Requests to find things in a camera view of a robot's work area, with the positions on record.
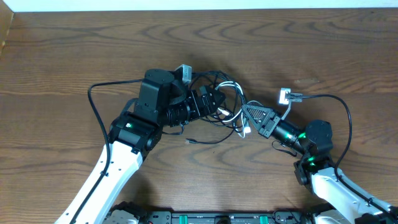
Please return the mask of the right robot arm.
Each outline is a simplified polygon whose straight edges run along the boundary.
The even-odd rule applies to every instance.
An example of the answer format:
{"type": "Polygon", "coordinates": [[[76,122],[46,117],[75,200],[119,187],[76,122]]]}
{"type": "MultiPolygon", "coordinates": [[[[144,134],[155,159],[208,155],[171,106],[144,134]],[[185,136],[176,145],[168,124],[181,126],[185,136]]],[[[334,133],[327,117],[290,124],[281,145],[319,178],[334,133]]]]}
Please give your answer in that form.
{"type": "Polygon", "coordinates": [[[300,185],[325,200],[302,217],[302,223],[397,223],[397,207],[379,200],[356,185],[333,162],[331,124],[313,120],[298,128],[276,110],[245,104],[242,112],[265,137],[273,137],[299,154],[294,162],[300,185]]]}

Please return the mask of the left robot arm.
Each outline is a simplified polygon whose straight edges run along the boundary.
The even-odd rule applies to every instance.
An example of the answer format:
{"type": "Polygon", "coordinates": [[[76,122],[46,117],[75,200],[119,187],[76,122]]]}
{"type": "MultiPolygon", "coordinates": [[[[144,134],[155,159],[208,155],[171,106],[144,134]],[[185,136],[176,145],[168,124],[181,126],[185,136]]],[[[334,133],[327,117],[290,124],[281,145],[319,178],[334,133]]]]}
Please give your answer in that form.
{"type": "Polygon", "coordinates": [[[226,96],[208,85],[189,90],[189,66],[150,69],[138,98],[103,131],[105,144],[95,168],[57,223],[102,223],[120,191],[160,141],[164,126],[185,126],[216,113],[226,96]]]}

